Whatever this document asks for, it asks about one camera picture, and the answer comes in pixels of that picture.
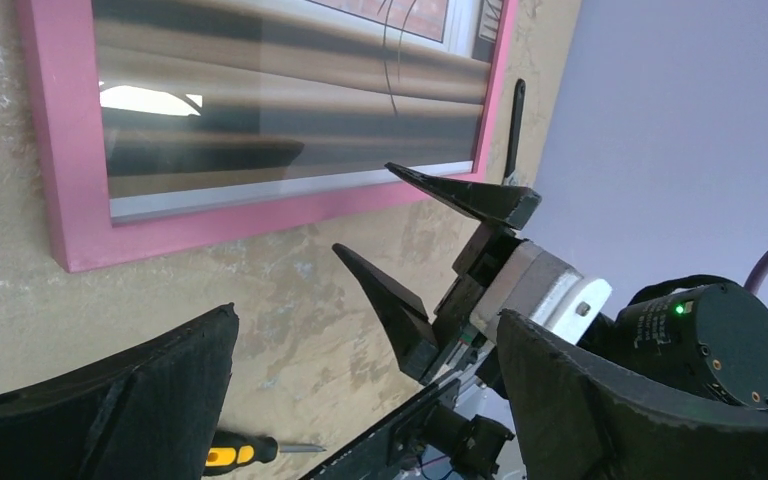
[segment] glass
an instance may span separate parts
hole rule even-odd
[[[501,1],[364,2],[93,0],[113,221],[471,171]]]

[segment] lavender wall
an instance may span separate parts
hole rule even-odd
[[[768,2],[583,2],[536,188],[526,233],[607,278],[612,316],[660,280],[742,282],[768,248]]]

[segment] wall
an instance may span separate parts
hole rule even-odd
[[[768,248],[768,2],[584,2],[536,188],[528,235],[607,278],[611,315],[661,280],[743,282]]]
[[[534,178],[579,4],[522,0],[489,179],[501,179],[517,76],[529,82],[530,98],[520,168],[523,178]],[[321,442],[333,451],[416,390],[330,246],[343,242],[367,256],[430,310],[453,280],[451,262],[473,222],[423,202],[67,275],[49,256],[24,77],[13,2],[0,0],[0,393],[232,301],[241,325],[225,426]],[[286,457],[237,478],[294,478],[322,459]]]

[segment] bolt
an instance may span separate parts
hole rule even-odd
[[[575,307],[575,313],[582,317],[587,315],[590,313],[590,305],[588,305],[587,302],[579,303],[578,306]]]

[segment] textured wall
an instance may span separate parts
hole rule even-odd
[[[522,2],[490,179],[501,177],[510,90],[524,76],[520,167],[533,180],[579,3]],[[0,0],[0,392],[98,360],[226,302],[236,303],[242,321],[223,424],[334,450],[416,390],[330,245],[366,255],[431,309],[453,279],[450,264],[474,222],[423,202],[67,275],[48,252],[24,77],[13,4]],[[323,458],[288,457],[237,477],[293,478]]]

